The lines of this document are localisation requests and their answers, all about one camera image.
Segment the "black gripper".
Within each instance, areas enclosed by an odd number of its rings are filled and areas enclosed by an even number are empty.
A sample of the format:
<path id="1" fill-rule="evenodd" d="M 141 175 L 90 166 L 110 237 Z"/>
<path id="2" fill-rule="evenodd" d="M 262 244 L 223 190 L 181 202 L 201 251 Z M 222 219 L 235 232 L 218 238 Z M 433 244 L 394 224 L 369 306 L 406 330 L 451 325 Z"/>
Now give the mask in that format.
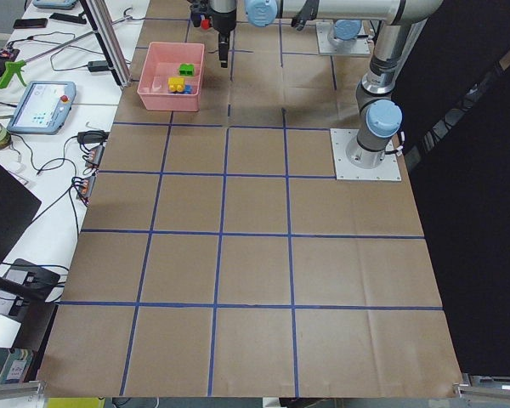
<path id="1" fill-rule="evenodd" d="M 230 33 L 236 26 L 236 0 L 212 0 L 212 25 L 218 34 L 218 58 L 222 68 L 229 66 Z"/>

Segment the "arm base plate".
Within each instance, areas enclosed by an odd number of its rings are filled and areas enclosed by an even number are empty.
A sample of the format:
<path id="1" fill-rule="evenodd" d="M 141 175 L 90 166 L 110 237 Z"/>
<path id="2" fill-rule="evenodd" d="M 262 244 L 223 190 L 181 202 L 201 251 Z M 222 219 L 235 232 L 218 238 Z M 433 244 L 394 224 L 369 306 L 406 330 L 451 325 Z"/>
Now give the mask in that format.
<path id="1" fill-rule="evenodd" d="M 331 147 L 336 180 L 354 182 L 400 182 L 398 158 L 387 150 L 370 152 L 357 140 L 358 129 L 331 128 Z"/>
<path id="2" fill-rule="evenodd" d="M 316 23 L 318 53 L 327 56 L 369 57 L 370 35 L 362 20 L 332 20 Z"/>

